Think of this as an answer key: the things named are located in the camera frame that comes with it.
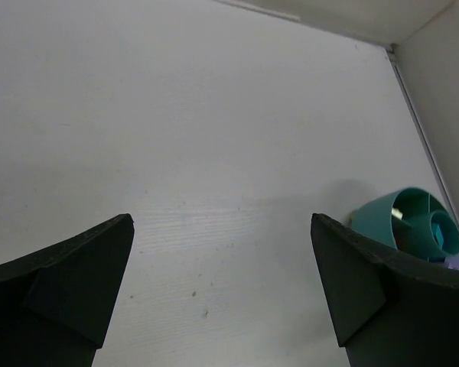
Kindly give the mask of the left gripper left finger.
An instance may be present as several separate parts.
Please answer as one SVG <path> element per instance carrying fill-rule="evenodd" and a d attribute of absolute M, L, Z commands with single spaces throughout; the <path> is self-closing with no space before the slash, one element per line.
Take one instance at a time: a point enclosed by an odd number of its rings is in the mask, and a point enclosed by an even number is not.
<path fill-rule="evenodd" d="M 120 214 L 0 265 L 0 366 L 91 366 L 132 249 Z"/>

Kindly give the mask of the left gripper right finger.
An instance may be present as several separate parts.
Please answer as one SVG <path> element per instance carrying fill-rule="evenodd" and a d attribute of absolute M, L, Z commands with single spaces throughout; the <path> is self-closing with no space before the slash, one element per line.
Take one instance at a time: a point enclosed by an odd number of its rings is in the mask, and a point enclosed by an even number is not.
<path fill-rule="evenodd" d="M 362 236 L 322 213 L 311 241 L 351 366 L 459 366 L 459 271 Z"/>

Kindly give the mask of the purple long lego brick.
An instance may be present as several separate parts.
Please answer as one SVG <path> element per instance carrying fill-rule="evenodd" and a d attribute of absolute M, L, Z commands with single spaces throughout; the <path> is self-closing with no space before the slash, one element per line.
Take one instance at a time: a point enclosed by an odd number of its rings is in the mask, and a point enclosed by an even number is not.
<path fill-rule="evenodd" d="M 446 268 L 459 271 L 459 255 L 446 257 L 444 260 L 444 266 Z"/>

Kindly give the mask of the light green square lego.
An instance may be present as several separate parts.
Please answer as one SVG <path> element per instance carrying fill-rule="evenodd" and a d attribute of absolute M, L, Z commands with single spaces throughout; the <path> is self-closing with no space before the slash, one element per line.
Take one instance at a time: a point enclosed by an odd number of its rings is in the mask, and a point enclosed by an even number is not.
<path fill-rule="evenodd" d="M 395 207 L 392 208 L 391 214 L 392 214 L 392 216 L 394 216 L 397 219 L 402 219 L 402 217 L 403 217 L 402 212 L 399 209 L 395 208 Z"/>

